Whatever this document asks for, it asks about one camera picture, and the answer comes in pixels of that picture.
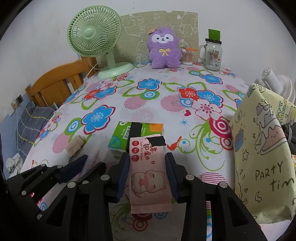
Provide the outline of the green desk fan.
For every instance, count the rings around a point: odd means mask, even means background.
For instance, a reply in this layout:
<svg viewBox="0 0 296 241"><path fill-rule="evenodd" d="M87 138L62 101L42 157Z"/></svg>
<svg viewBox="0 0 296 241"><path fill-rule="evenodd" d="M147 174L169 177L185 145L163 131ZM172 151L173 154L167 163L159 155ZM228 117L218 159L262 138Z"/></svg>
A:
<svg viewBox="0 0 296 241"><path fill-rule="evenodd" d="M116 63L113 49L122 30L116 11L107 6L89 6L71 20L67 38L70 47L82 57L106 56L107 66L99 70L98 78L106 79L133 70L132 63Z"/></svg>

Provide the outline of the glass jar with green lid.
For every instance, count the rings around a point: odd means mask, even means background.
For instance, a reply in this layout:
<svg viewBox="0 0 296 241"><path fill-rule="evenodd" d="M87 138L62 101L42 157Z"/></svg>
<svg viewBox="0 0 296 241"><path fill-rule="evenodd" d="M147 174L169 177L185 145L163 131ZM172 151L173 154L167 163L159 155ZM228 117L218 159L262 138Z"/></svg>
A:
<svg viewBox="0 0 296 241"><path fill-rule="evenodd" d="M209 29L205 44L199 46L199 59L204 67L211 71L220 71L222 61L222 41L219 30Z"/></svg>

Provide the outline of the grey drawstring pouch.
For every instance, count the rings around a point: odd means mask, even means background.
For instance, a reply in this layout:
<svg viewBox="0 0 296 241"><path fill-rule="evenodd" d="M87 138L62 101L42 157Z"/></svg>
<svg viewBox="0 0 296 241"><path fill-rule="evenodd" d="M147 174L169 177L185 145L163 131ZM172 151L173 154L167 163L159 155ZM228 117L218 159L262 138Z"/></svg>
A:
<svg viewBox="0 0 296 241"><path fill-rule="evenodd" d="M290 121L281 126L285 137L287 139L287 143L290 148L290 152L292 155L296 155L296 123L295 121Z"/></svg>

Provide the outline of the toothpick holder orange lid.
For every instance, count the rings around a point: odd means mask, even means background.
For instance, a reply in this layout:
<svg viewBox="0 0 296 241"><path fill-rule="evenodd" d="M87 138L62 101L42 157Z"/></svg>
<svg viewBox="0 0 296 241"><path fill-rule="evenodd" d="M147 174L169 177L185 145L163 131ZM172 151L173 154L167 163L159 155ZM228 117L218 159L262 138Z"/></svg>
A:
<svg viewBox="0 0 296 241"><path fill-rule="evenodd" d="M192 65L193 64L193 53L197 52L198 49L194 48L181 48L182 59L181 63L184 65Z"/></svg>

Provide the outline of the floral tablecloth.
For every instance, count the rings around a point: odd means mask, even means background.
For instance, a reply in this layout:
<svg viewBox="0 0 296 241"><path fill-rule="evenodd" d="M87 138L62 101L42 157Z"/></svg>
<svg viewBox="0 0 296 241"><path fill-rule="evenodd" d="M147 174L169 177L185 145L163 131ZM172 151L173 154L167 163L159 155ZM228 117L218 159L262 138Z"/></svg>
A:
<svg viewBox="0 0 296 241"><path fill-rule="evenodd" d="M23 171L65 165L66 145L85 138L84 171L116 158L108 144L119 121L162 123L165 152L204 183L226 182L235 191L234 145L230 121L250 85L231 70L218 73L199 64L152 69L140 63L113 78L89 78L53 114L35 140Z"/></svg>

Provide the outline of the white standing fan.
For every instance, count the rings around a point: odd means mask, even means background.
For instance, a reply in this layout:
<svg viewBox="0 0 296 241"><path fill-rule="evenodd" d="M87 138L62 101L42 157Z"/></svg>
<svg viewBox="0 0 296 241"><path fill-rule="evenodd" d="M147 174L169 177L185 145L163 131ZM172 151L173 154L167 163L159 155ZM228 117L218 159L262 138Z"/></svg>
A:
<svg viewBox="0 0 296 241"><path fill-rule="evenodd" d="M295 88L291 79L286 75L276 75L272 69L265 68L262 70L260 78L255 82L277 94L295 103Z"/></svg>

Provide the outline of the crumpled white cloth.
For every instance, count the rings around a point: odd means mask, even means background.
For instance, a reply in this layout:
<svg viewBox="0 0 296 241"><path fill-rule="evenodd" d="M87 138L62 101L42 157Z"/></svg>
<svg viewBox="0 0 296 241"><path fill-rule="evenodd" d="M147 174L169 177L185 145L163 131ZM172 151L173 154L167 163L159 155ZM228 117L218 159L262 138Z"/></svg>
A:
<svg viewBox="0 0 296 241"><path fill-rule="evenodd" d="M10 177L20 173L23 166L23 160L19 153L16 153L12 158L6 160L6 168Z"/></svg>

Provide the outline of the grey striped pillow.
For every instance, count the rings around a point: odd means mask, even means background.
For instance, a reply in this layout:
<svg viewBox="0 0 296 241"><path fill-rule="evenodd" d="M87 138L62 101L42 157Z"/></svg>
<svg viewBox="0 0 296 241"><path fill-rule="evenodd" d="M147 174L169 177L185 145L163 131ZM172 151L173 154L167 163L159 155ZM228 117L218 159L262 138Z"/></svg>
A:
<svg viewBox="0 0 296 241"><path fill-rule="evenodd" d="M16 148L23 162L56 110L54 106L42 107L33 101L29 101L25 106L16 129Z"/></svg>

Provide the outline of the green tissue pack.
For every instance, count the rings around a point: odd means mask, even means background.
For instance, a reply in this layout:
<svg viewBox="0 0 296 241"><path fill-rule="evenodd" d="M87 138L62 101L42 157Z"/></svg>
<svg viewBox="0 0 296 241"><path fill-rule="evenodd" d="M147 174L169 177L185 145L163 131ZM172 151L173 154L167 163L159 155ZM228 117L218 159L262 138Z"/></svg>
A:
<svg viewBox="0 0 296 241"><path fill-rule="evenodd" d="M164 125L162 123L141 123L142 130L140 136L149 136L153 134L162 134ZM126 151L130 127L132 122L119 121L108 144L112 154L119 158Z"/></svg>

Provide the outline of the pink wet wipes pack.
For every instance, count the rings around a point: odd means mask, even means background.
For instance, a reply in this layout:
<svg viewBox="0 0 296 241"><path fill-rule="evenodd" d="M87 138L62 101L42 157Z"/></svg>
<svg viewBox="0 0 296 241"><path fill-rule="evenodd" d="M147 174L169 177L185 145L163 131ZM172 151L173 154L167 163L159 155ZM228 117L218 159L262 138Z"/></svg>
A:
<svg viewBox="0 0 296 241"><path fill-rule="evenodd" d="M149 141L160 136L158 133L130 139L128 186L132 214L172 210L164 148Z"/></svg>

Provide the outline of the purple plush toy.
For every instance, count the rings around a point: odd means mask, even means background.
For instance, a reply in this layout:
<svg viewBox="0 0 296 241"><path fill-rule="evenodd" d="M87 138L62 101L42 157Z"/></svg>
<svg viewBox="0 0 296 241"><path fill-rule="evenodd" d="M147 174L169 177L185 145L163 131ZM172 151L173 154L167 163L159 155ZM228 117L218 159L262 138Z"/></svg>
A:
<svg viewBox="0 0 296 241"><path fill-rule="evenodd" d="M171 28L163 27L150 33L147 48L152 69L180 67L179 40Z"/></svg>

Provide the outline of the wooden chair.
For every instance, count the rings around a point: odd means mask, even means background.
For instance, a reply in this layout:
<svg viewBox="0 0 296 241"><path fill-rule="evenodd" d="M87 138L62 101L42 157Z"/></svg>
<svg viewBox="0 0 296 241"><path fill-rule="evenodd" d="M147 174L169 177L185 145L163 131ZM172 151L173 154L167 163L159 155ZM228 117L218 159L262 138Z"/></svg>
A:
<svg viewBox="0 0 296 241"><path fill-rule="evenodd" d="M39 106L61 106L70 97L70 87L76 91L82 86L83 74L94 75L95 58L82 57L72 63L58 66L43 74L32 86L25 89L29 99Z"/></svg>

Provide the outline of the yellow cartoon fabric storage box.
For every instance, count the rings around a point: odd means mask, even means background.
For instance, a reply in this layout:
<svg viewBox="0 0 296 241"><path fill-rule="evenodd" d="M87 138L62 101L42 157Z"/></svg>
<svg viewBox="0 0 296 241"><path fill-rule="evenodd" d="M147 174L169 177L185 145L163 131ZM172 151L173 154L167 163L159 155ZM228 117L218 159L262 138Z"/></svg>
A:
<svg viewBox="0 0 296 241"><path fill-rule="evenodd" d="M230 121L235 193L258 223L295 216L295 160L282 125L295 123L295 105L250 85Z"/></svg>

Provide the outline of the beige cartoon wall board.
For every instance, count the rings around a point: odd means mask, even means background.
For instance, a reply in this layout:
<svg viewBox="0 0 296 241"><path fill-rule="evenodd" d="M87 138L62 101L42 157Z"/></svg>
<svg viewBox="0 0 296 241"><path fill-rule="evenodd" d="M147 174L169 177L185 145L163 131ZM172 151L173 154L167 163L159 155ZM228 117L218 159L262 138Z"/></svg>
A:
<svg viewBox="0 0 296 241"><path fill-rule="evenodd" d="M198 49L198 14L191 11L143 11L122 15L121 37L114 48L116 62L142 63L149 60L149 32L168 27L179 39L180 48Z"/></svg>

